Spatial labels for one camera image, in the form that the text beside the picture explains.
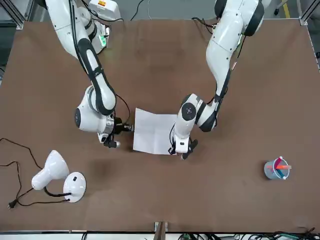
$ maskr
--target metal frame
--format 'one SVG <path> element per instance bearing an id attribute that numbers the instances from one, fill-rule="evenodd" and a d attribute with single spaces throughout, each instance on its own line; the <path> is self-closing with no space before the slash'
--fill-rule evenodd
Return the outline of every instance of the metal frame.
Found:
<path id="1" fill-rule="evenodd" d="M 23 15 L 10 0 L 0 0 L 0 5 L 12 18 L 12 20 L 16 24 L 17 30 L 22 30 L 24 27 L 24 21 L 29 20 L 29 16 L 30 16 L 33 4 L 34 4 L 34 0 L 30 0 L 26 8 L 25 14 Z"/>
<path id="2" fill-rule="evenodd" d="M 311 14 L 314 12 L 314 10 L 319 6 L 320 0 L 314 0 L 310 6 L 304 11 L 302 16 L 300 17 L 300 24 L 302 26 L 307 25 L 307 21 L 310 18 Z"/>

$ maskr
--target lamp cord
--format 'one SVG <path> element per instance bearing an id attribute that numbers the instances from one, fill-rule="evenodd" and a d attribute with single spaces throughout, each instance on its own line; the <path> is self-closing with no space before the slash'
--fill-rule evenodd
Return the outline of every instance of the lamp cord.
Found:
<path id="1" fill-rule="evenodd" d="M 12 140 L 9 140 L 7 138 L 0 138 L 0 142 L 2 140 L 6 140 L 8 141 L 9 143 L 11 144 L 14 144 L 14 145 L 17 145 L 19 147 L 22 147 L 22 148 L 25 148 L 25 149 L 28 149 L 32 159 L 33 159 L 33 162 L 34 164 L 39 168 L 39 169 L 42 169 L 42 167 L 40 167 L 31 151 L 31 149 L 25 145 L 22 145 L 22 144 L 19 144 L 17 142 L 14 142 Z M 0 167 L 9 167 L 11 166 L 12 164 L 16 164 L 16 171 L 17 171 L 17 175 L 18 175 L 18 181 L 19 181 L 19 190 L 18 192 L 16 193 L 16 196 L 15 196 L 15 199 L 11 202 L 9 202 L 8 204 L 8 209 L 13 209 L 16 204 L 19 204 L 20 206 L 23 206 L 23 207 L 28 207 L 28 206 L 31 206 L 31 205 L 34 205 L 34 204 L 56 204 L 56 203 L 63 203 L 63 202 L 68 202 L 70 201 L 70 199 L 64 199 L 64 200 L 61 200 L 61 201 L 35 201 L 35 202 L 32 202 L 32 203 L 29 203 L 29 204 L 23 204 L 20 202 L 20 199 L 25 196 L 26 194 L 28 194 L 29 192 L 31 192 L 33 190 L 33 188 L 30 188 L 29 190 L 27 190 L 26 192 L 22 193 L 21 195 L 19 195 L 21 189 L 22 189 L 22 183 L 21 183 L 21 178 L 20 178 L 20 164 L 18 161 L 12 161 L 8 164 L 5 164 L 5 165 L 0 165 Z M 66 195 L 63 195 L 63 196 L 68 196 L 68 195 L 71 195 L 71 193 L 63 193 L 63 194 L 66 194 Z"/>

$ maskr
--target lamp base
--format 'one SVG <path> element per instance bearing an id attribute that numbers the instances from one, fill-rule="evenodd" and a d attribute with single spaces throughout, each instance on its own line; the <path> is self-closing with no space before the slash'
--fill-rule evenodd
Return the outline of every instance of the lamp base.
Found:
<path id="1" fill-rule="evenodd" d="M 72 172 L 69 174 L 63 185 L 63 193 L 71 193 L 71 195 L 64 196 L 69 199 L 70 203 L 76 203 L 84 196 L 87 188 L 85 176 L 80 172 Z"/>

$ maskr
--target lamp shade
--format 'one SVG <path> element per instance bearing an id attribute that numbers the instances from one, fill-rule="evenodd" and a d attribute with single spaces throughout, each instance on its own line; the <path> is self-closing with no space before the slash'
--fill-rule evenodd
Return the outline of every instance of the lamp shade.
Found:
<path id="1" fill-rule="evenodd" d="M 41 190 L 51 180 L 64 179 L 69 175 L 69 169 L 64 158 L 56 150 L 52 150 L 46 158 L 44 168 L 31 181 L 35 190 Z"/>

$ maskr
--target orange label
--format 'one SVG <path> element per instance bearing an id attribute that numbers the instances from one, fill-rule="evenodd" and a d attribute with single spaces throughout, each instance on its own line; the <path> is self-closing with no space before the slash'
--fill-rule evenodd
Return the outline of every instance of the orange label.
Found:
<path id="1" fill-rule="evenodd" d="M 101 6 L 105 6 L 106 2 L 105 1 L 99 1 L 98 4 L 101 5 Z"/>

